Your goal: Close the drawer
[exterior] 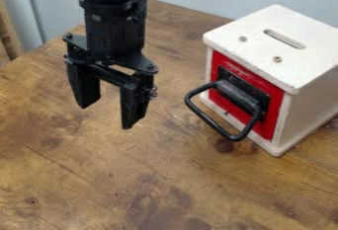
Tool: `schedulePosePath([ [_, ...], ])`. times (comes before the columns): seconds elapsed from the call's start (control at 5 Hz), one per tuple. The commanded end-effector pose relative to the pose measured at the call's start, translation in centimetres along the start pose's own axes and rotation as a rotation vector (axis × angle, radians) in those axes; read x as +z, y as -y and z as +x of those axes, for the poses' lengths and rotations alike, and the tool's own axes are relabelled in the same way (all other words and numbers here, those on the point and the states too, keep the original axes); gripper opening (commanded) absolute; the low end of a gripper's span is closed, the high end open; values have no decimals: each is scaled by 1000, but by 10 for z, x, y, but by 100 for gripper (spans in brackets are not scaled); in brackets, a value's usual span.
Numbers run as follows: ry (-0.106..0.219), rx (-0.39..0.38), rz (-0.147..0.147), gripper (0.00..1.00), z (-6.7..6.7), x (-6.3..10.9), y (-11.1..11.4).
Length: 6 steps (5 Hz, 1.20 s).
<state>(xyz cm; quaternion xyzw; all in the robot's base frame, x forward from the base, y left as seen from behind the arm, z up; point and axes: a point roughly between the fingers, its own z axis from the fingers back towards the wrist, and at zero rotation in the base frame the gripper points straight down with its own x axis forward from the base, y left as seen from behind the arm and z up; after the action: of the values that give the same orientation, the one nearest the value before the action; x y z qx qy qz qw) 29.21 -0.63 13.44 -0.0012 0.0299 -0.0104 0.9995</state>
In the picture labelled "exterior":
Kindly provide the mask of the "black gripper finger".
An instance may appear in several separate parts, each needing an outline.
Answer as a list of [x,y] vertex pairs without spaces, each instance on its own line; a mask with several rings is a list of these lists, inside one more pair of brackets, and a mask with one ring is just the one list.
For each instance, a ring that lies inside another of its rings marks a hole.
[[124,85],[120,88],[122,127],[131,129],[146,116],[150,92],[143,85]]

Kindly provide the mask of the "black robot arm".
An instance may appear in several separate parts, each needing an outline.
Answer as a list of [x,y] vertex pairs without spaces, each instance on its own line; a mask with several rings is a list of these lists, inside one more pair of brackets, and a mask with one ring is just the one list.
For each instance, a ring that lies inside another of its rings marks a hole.
[[146,116],[159,67],[144,56],[148,0],[79,0],[85,34],[65,34],[64,64],[77,105],[100,99],[100,83],[120,88],[122,127]]

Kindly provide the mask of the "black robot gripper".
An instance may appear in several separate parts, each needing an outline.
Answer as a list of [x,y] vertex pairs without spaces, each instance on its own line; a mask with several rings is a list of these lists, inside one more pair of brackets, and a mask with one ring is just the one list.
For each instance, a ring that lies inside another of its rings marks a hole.
[[148,0],[79,0],[85,35],[67,34],[65,70],[77,105],[100,99],[100,80],[155,91],[156,64],[143,54]]

